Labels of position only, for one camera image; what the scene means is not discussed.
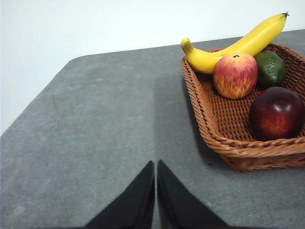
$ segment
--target green lime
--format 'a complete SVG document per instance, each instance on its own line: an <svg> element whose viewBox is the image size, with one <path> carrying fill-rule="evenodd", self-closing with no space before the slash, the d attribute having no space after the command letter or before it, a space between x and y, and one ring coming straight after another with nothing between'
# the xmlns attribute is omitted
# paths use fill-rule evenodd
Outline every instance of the green lime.
<svg viewBox="0 0 305 229"><path fill-rule="evenodd" d="M285 80L286 67L284 61L275 52L260 52L254 58L258 67L258 87L276 87Z"/></svg>

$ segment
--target woven basket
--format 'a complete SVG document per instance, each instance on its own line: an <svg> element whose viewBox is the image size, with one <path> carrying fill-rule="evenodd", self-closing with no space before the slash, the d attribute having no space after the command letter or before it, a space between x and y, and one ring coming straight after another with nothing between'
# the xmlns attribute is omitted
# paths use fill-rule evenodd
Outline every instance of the woven basket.
<svg viewBox="0 0 305 229"><path fill-rule="evenodd" d="M271 43L265 50L277 53L285 62L287 74L281 86L305 102L305 58L279 44ZM248 113L262 90L255 88L242 99L227 99L217 93L211 75L195 72L185 56L181 63L200 134L229 166L243 172L305 167L305 127L291 139L262 142L253 137Z"/></svg>

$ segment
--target yellow banana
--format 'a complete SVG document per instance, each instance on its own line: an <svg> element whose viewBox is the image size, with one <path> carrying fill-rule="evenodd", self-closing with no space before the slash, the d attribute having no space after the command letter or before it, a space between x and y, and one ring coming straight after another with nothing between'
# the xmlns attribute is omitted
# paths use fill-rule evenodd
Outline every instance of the yellow banana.
<svg viewBox="0 0 305 229"><path fill-rule="evenodd" d="M262 21L236 43L218 52L197 49L188 38L182 40L181 47L188 63L196 71L212 74L216 63L226 54L245 52L252 56L257 55L281 33L287 16L288 13L280 13Z"/></svg>

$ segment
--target wall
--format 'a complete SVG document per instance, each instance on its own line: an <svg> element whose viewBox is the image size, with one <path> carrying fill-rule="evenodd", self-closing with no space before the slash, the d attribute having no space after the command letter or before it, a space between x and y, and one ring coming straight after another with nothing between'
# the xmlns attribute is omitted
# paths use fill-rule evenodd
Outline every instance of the wall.
<svg viewBox="0 0 305 229"><path fill-rule="evenodd" d="M1 133L78 56L243 36L289 12L305 29L303 0L2 0Z"/></svg>

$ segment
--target dark red apple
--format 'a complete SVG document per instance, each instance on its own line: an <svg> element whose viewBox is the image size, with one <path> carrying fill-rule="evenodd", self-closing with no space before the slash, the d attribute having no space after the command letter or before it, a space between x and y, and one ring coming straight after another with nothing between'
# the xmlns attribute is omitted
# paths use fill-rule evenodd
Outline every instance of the dark red apple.
<svg viewBox="0 0 305 229"><path fill-rule="evenodd" d="M253 56L247 53L231 53L217 62L213 81L220 95L240 99L254 89L257 75L258 68Z"/></svg>
<svg viewBox="0 0 305 229"><path fill-rule="evenodd" d="M295 92L270 87L251 104L249 122L261 141L297 137L304 127L305 105Z"/></svg>

